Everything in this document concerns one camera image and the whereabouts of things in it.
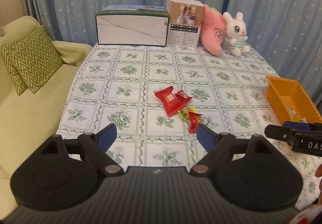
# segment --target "white cardboard box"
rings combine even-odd
[[[166,10],[169,13],[167,44],[196,47],[204,5],[196,0],[167,0]]]
[[[110,5],[96,15],[98,44],[165,46],[165,7]]]

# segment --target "box lid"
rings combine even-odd
[[[197,0],[170,0],[171,2],[182,3],[182,4],[190,4],[194,6],[203,7],[204,4]]]
[[[165,7],[148,6],[148,5],[109,5],[102,9],[99,15],[142,15],[155,17],[168,17]]]

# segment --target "candy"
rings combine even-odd
[[[189,111],[189,121],[190,121],[189,132],[196,133],[197,126],[201,121],[201,114]]]
[[[173,87],[170,86],[154,93],[162,101],[165,112],[169,117],[173,116],[178,110],[183,109],[186,105],[172,94],[172,90]]]
[[[292,110],[289,106],[286,106],[286,108],[289,110],[289,113],[291,114],[292,118],[296,117],[296,111]]]
[[[175,96],[178,98],[178,100],[184,102],[184,103],[188,103],[192,97],[189,97],[183,90],[179,90]]]
[[[297,120],[296,122],[308,123],[308,120],[306,118],[301,118],[301,119]]]
[[[182,110],[179,110],[178,113],[179,113],[180,117],[183,118],[183,120],[188,122],[189,111],[194,112],[194,113],[198,113],[197,110],[195,110],[195,108],[193,106],[188,106]]]

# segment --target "red object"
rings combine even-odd
[[[200,118],[201,118],[201,114],[189,111],[189,121],[190,121],[189,132],[190,133],[197,132],[197,126],[200,123]]]
[[[186,105],[172,94],[172,90],[173,87],[170,86],[154,93],[154,95],[162,101],[166,114],[169,117],[172,117],[178,110],[183,109]]]
[[[318,223],[317,220],[321,220],[322,206],[311,205],[309,208],[297,214],[287,224],[310,224],[312,222]]]
[[[178,100],[188,103],[190,100],[192,100],[192,97],[188,96],[183,90],[179,90],[175,96],[178,98]]]

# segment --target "table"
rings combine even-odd
[[[203,47],[96,45],[75,75],[57,134],[71,139],[114,123],[118,138],[107,154],[124,169],[189,170],[206,152],[179,115],[167,117],[154,91],[183,89],[206,126],[249,138],[264,134],[268,124],[279,124],[265,98],[266,75],[278,76],[254,49],[236,57],[224,48],[217,57]],[[304,188],[296,207],[303,209],[319,194],[314,172],[322,159],[269,141],[302,174]]]

